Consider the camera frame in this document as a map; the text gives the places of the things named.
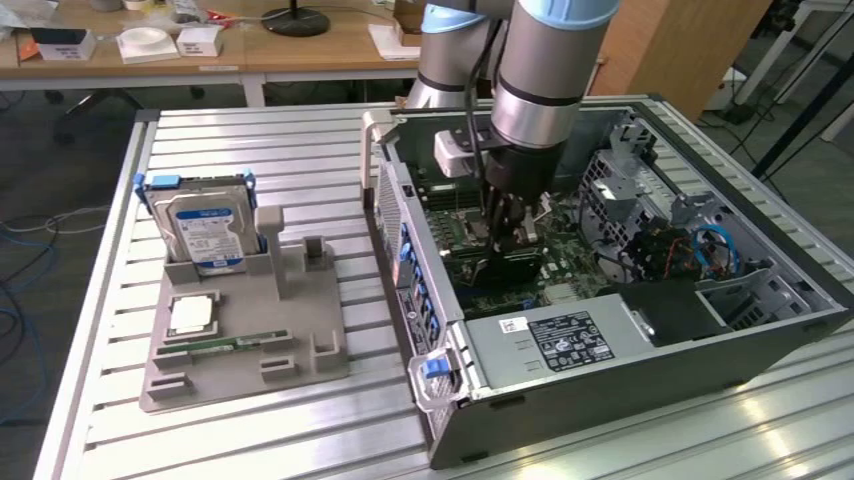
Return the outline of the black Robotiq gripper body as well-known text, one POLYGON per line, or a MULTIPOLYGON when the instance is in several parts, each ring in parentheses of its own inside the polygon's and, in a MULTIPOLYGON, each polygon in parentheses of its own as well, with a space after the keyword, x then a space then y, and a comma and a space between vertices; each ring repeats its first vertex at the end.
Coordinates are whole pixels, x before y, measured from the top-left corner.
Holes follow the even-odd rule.
POLYGON ((551 187, 561 144, 548 148, 527 148, 516 145, 488 151, 485 182, 503 194, 533 203, 551 187))

